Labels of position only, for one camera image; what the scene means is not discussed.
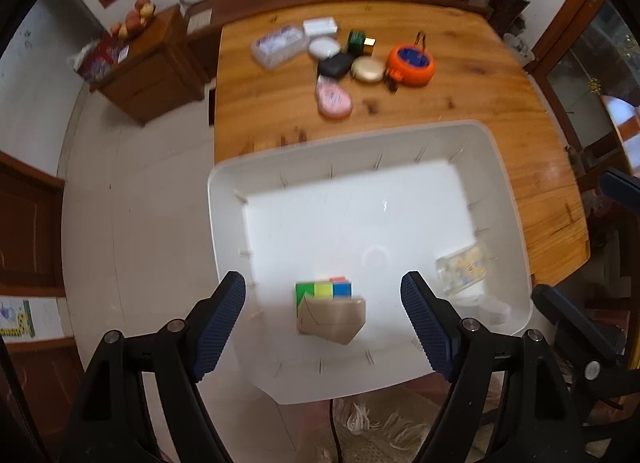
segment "white plastic bin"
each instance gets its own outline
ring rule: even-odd
[[[247,300],[231,337],[244,376],[278,403],[352,395],[431,372],[400,301],[416,269],[443,297],[436,259],[481,240],[487,277],[464,295],[507,303],[513,334],[531,315],[522,228],[504,166],[477,122],[396,128],[251,154],[209,176],[218,275]],[[344,275],[367,322],[341,346],[296,332],[296,281]]]

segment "orange container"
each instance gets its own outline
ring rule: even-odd
[[[386,60],[386,74],[406,86],[426,86],[435,71],[431,54],[414,44],[396,46]]]

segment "white tile floor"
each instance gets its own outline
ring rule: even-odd
[[[141,128],[99,93],[86,98],[70,140],[62,222],[68,307],[85,366],[106,331],[157,331],[218,283],[207,211],[208,105],[188,104]],[[178,462],[152,375],[145,386],[158,442]],[[294,460],[298,410],[281,413],[242,380],[233,351],[198,387],[234,461]]]

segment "clear plastic container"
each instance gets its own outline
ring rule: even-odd
[[[309,38],[302,29],[288,24],[252,42],[251,53],[263,68],[274,69],[304,52],[308,44]]]
[[[441,257],[436,269],[447,295],[468,288],[486,277],[487,262],[484,249],[476,243],[468,248]]]

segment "gold round compact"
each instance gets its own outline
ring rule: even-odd
[[[385,63],[377,58],[362,56],[351,64],[351,76],[360,82],[373,84],[382,81],[385,75]]]

